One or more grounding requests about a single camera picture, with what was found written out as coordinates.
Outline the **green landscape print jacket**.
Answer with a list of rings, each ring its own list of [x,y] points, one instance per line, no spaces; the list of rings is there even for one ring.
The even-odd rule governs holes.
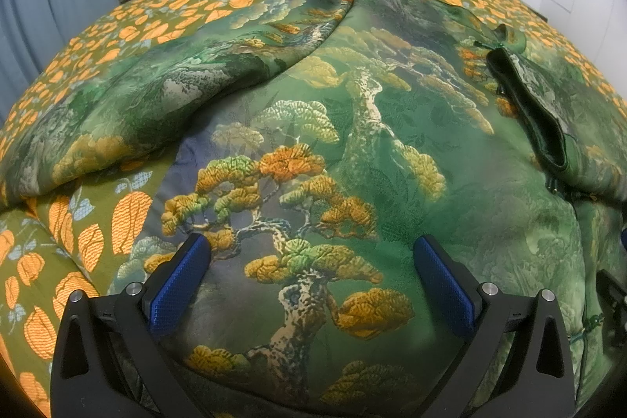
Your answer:
[[[116,9],[1,132],[1,358],[42,415],[68,297],[212,265],[164,339],[221,417],[408,417],[462,341],[412,264],[553,291],[588,409],[624,369],[596,293],[626,224],[626,102],[516,23],[435,0]]]

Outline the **orange floral green quilt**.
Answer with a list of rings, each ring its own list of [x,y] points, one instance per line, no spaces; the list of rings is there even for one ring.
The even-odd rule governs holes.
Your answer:
[[[626,103],[521,0],[133,0],[1,129],[38,417],[597,417]]]

